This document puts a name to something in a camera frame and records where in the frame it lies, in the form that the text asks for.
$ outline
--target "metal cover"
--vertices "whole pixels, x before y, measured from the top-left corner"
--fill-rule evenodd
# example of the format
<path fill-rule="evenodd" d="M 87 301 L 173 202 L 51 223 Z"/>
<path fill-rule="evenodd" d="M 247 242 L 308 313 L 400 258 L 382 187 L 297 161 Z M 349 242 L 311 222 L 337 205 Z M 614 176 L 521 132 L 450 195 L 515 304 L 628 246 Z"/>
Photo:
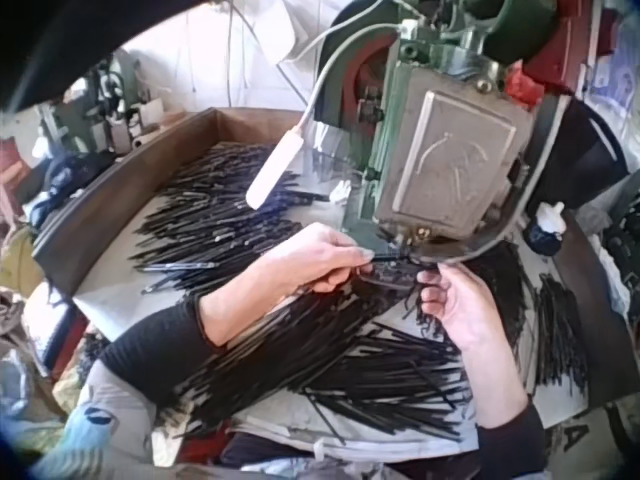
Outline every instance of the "metal cover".
<path fill-rule="evenodd" d="M 406 105 L 376 217 L 465 238 L 504 186 L 532 116 L 424 69 L 413 72 Z"/>

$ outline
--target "green machinery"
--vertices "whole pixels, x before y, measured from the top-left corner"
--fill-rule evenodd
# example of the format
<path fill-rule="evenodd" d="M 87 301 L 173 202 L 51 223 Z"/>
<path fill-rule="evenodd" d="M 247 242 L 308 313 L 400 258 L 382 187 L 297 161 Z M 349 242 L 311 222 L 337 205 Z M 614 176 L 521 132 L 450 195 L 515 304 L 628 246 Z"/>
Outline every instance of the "green machinery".
<path fill-rule="evenodd" d="M 555 10 L 553 0 L 397 0 L 327 39 L 321 66 L 355 31 L 400 24 L 353 42 L 316 105 L 316 120 L 351 132 L 362 171 L 346 230 L 375 226 L 424 261 L 459 261 L 513 227 L 567 99 L 519 104 L 505 94 L 507 66 L 547 41 Z"/>

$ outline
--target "table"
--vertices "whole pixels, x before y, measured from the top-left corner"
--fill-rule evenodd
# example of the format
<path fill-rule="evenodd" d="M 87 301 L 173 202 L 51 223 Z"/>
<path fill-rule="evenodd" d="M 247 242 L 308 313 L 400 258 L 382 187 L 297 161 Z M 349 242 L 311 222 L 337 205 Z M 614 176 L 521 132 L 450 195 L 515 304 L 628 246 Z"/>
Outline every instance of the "table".
<path fill-rule="evenodd" d="M 141 225 L 144 217 L 161 204 L 161 200 L 153 199 L 138 212 L 96 262 L 74 297 L 77 306 L 87 318 L 110 340 L 115 340 L 147 315 L 175 304 L 182 296 L 182 292 L 174 290 L 141 295 L 142 289 L 162 276 L 139 273 L 132 268 L 132 262 L 127 260 L 127 257 L 137 253 L 136 243 L 143 239 L 133 232 Z M 290 217 L 304 223 L 323 221 L 338 225 L 341 213 L 332 204 L 316 203 L 312 208 L 294 210 Z M 513 240 L 519 245 L 523 266 L 534 286 L 540 286 L 538 278 L 540 273 L 551 273 L 559 278 L 553 262 L 531 252 L 519 236 Z M 411 322 L 399 320 L 402 313 L 404 313 L 404 307 L 397 305 L 382 315 L 379 321 L 411 333 Z M 527 323 L 520 339 L 518 359 L 523 381 L 529 391 L 533 390 L 535 380 L 533 367 L 536 331 L 535 316 L 529 309 Z M 570 385 L 568 377 L 563 381 L 562 386 L 538 387 L 533 401 L 545 427 L 555 425 L 587 408 L 587 399 L 575 386 Z M 238 424 L 235 429 L 271 438 L 303 450 L 313 451 L 315 446 L 316 450 L 320 449 L 332 456 L 352 461 L 397 462 L 451 455 L 477 448 L 473 406 L 465 411 L 456 412 L 463 421 L 460 429 L 463 439 L 460 443 L 413 431 L 402 432 L 392 437 L 336 416 L 328 410 L 324 412 L 338 432 L 350 439 L 346 446 L 340 445 L 332 438 L 328 428 L 306 398 L 290 392 L 279 392 L 240 412 L 237 415 Z M 184 428 L 186 420 L 182 420 L 182 428 Z M 173 453 L 177 454 L 179 441 L 171 441 L 167 436 L 165 440 L 168 442 L 168 450 L 165 451 L 165 458 L 160 463 L 170 464 Z"/>

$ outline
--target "black sleeve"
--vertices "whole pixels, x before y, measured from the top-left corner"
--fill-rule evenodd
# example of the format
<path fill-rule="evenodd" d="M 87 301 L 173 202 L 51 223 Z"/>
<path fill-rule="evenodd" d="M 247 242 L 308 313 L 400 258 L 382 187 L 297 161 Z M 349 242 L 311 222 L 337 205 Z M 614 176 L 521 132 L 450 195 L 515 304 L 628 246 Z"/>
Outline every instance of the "black sleeve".
<path fill-rule="evenodd" d="M 162 405 L 174 387 L 219 351 L 204 335 L 197 300 L 188 299 L 135 324 L 102 352 L 100 360 Z"/>
<path fill-rule="evenodd" d="M 542 472 L 547 465 L 544 428 L 531 403 L 506 425 L 478 427 L 478 446 L 482 478 L 515 478 Z"/>

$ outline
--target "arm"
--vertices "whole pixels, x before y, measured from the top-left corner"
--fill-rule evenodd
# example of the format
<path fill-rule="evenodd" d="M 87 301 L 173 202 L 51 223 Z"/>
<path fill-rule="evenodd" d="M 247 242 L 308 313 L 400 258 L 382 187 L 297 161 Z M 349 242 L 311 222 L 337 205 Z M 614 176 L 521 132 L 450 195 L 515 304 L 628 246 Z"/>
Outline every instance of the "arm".
<path fill-rule="evenodd" d="M 95 468 L 106 451 L 119 461 L 101 461 L 103 473 L 123 462 L 151 463 L 156 405 L 176 385 L 283 297 L 300 286 L 332 291 L 372 257 L 348 236 L 314 224 L 217 291 L 140 321 L 92 367 L 64 438 L 41 470 L 78 475 Z"/>
<path fill-rule="evenodd" d="M 422 310 L 458 346 L 476 403 L 483 476 L 512 478 L 546 465 L 544 430 L 522 386 L 495 301 L 463 266 L 421 272 Z"/>

